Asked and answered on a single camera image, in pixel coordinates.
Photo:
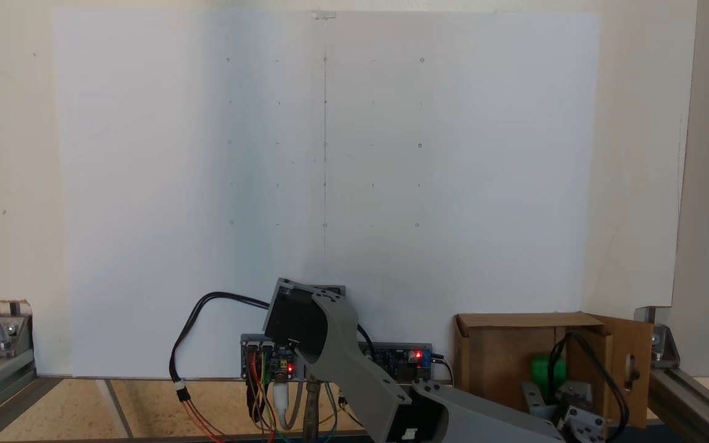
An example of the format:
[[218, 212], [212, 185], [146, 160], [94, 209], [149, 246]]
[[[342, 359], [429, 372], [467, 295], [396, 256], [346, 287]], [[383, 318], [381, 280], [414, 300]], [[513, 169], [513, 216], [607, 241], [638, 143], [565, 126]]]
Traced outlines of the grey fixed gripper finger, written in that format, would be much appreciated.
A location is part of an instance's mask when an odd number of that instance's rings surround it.
[[585, 407], [593, 406], [593, 390], [591, 385], [582, 381], [568, 380], [563, 382], [556, 391], [558, 401], [571, 400], [585, 404]]

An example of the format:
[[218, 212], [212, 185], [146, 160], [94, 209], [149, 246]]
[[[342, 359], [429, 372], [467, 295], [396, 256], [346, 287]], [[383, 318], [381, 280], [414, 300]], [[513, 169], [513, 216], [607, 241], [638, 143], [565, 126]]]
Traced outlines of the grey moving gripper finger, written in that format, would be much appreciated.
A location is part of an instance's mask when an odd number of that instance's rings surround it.
[[521, 382], [521, 394], [526, 412], [529, 414], [546, 414], [548, 412], [548, 406], [537, 384], [532, 381]]

